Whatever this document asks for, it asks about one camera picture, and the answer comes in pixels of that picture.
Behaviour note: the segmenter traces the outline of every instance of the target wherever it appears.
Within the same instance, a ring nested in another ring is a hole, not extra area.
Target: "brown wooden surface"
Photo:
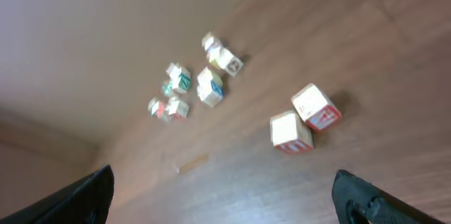
[[[450,2],[244,1],[215,31],[247,59],[223,103],[191,91],[185,122],[137,120],[100,151],[116,176],[109,223],[336,223],[340,168],[450,222]],[[197,74],[204,54],[191,62]],[[344,118],[286,156],[269,118],[310,82]]]

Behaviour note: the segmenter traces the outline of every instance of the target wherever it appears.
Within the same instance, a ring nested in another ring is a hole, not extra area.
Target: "wooden floor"
[[[191,91],[185,122],[143,118],[104,146],[109,223],[337,223],[341,168],[451,222],[451,0],[246,0],[214,32],[245,68],[217,107]],[[310,82],[344,118],[286,156],[269,118]]]

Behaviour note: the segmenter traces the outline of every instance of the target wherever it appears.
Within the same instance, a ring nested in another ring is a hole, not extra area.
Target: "wall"
[[[87,174],[95,147],[0,112],[0,218]]]

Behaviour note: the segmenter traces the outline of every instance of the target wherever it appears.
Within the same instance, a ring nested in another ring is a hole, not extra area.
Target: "black object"
[[[335,176],[332,200],[340,224],[442,223],[346,170]]]
[[[0,224],[103,224],[113,199],[110,165],[5,217]]]

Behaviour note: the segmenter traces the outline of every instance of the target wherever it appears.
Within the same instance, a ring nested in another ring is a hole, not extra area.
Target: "wood grain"
[[[138,120],[105,144],[116,192],[109,223],[336,223],[337,169],[451,221],[450,0],[246,0],[215,33],[248,59],[210,109]],[[204,55],[191,58],[193,70]],[[317,84],[343,120],[316,148],[271,147],[269,118]],[[177,176],[174,163],[209,153]]]

